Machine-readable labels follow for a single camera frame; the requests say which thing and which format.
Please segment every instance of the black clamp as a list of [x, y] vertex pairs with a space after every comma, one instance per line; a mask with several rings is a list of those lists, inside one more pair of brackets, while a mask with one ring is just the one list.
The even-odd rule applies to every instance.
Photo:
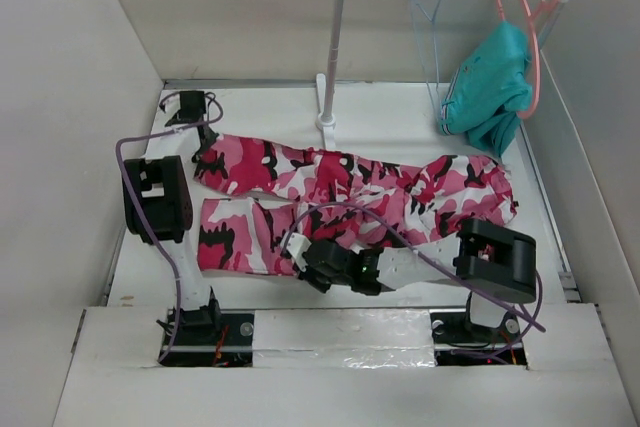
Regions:
[[[184, 233], [193, 224], [193, 208], [180, 156], [172, 155], [158, 160], [131, 159], [126, 160], [124, 165], [136, 198], [158, 240], [182, 242]], [[162, 187], [164, 192], [155, 196], [143, 195], [153, 187]], [[124, 185], [123, 188], [127, 228], [132, 234], [139, 235], [143, 242], [151, 244], [129, 192]]]
[[336, 284], [348, 285], [361, 294], [379, 295], [388, 290], [377, 281], [380, 252], [381, 249], [366, 249], [355, 253], [330, 240], [312, 242], [302, 254], [307, 266], [298, 278], [322, 293]]
[[461, 222], [456, 275], [505, 302], [536, 300], [536, 241], [478, 219]]
[[[165, 127], [203, 122], [207, 115], [209, 105], [212, 103], [217, 104], [215, 94], [211, 92], [205, 93], [203, 90], [181, 90], [178, 92], [178, 98], [180, 108], [174, 116], [167, 121]], [[160, 109], [163, 112], [165, 111], [164, 104], [160, 105]], [[213, 132], [208, 125], [199, 125], [197, 129], [200, 148], [191, 158], [193, 163], [198, 162], [202, 154], [209, 150], [209, 147], [211, 147], [218, 138], [218, 135]]]
[[[167, 322], [156, 321], [164, 329], [167, 342], [173, 330], [175, 317], [176, 311], [174, 309], [167, 317]], [[202, 345], [215, 342], [222, 333], [222, 327], [220, 304], [211, 289], [208, 305], [203, 305], [197, 310], [180, 311], [180, 324], [175, 345]]]

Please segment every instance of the white platform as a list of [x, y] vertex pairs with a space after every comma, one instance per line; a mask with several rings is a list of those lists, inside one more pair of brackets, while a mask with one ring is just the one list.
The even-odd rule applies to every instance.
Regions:
[[164, 368], [163, 313], [89, 309], [54, 427], [636, 425], [591, 305], [543, 307], [528, 369]]
[[[320, 147], [315, 127], [316, 93], [311, 87], [216, 89], [224, 119], [215, 130], [281, 142], [293, 147]], [[172, 115], [158, 110], [153, 131], [163, 129]], [[337, 86], [336, 143], [339, 150], [388, 162], [424, 165], [443, 154], [478, 154], [464, 137], [445, 137], [436, 132], [426, 86], [403, 83], [351, 83]], [[199, 212], [204, 198], [216, 192], [191, 180], [190, 157], [197, 146], [195, 130], [182, 133], [180, 154], [193, 201], [195, 219], [191, 241], [196, 246]], [[518, 215], [509, 227], [537, 241], [537, 267], [544, 283], [545, 303], [564, 303], [558, 272], [561, 256], [546, 214], [531, 160], [521, 133], [505, 152], [503, 161], [511, 173]], [[147, 152], [153, 150], [153, 141]], [[427, 254], [450, 263], [457, 253], [455, 236], [432, 244]], [[414, 284], [396, 292], [367, 297], [348, 288], [332, 287], [323, 295], [292, 278], [275, 278], [208, 271], [223, 309], [285, 309], [346, 307], [437, 307], [463, 305], [467, 291], [455, 287]], [[174, 284], [169, 266], [150, 246], [128, 232], [125, 235], [109, 298], [110, 306], [173, 306]]]

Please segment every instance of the hanger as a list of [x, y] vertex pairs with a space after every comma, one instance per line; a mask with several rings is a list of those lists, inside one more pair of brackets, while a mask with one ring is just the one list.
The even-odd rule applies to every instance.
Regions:
[[[518, 112], [518, 117], [528, 119], [536, 111], [538, 99], [540, 98], [540, 51], [538, 50], [538, 35], [536, 34], [535, 26], [536, 19], [543, 12], [546, 14], [551, 13], [558, 4], [558, 0], [541, 0], [533, 14], [531, 13], [527, 0], [520, 0], [520, 3], [524, 9], [525, 20], [527, 22], [527, 34], [529, 36], [529, 50], [533, 56], [531, 62], [531, 67], [533, 68], [533, 98], [527, 110]], [[502, 0], [496, 0], [496, 4], [498, 6], [500, 20], [505, 20]]]

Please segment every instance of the clothing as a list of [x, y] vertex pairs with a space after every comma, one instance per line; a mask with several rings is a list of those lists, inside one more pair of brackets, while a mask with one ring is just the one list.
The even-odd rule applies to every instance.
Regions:
[[501, 22], [454, 74], [438, 119], [442, 133], [466, 132], [471, 145], [501, 156], [520, 126], [517, 112], [531, 104], [529, 62], [527, 36]]
[[[198, 247], [202, 270], [293, 274], [291, 261], [280, 258], [282, 238], [302, 212], [323, 202], [367, 207], [414, 245], [446, 237], [469, 217], [504, 225], [516, 213], [505, 171], [486, 156], [446, 155], [413, 167], [215, 134], [195, 175], [228, 195], [264, 192], [293, 202], [265, 209], [253, 199], [206, 200]], [[307, 217], [298, 231], [310, 240], [331, 239], [345, 248], [356, 240], [395, 246], [384, 227], [345, 207]]]

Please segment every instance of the pink camouflage pants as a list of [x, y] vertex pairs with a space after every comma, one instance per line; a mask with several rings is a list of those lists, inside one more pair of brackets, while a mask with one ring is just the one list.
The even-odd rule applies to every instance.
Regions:
[[[445, 155], [412, 167], [216, 134], [195, 176], [229, 196], [262, 192], [292, 202], [266, 209], [252, 198], [205, 200], [198, 245], [201, 270], [293, 275], [293, 261], [281, 257], [280, 243], [302, 212], [322, 202], [367, 207], [414, 245], [442, 239], [470, 217], [505, 225], [517, 206], [504, 169], [482, 155]], [[383, 226], [345, 207], [306, 217], [298, 232], [346, 248], [356, 241], [396, 246]]]

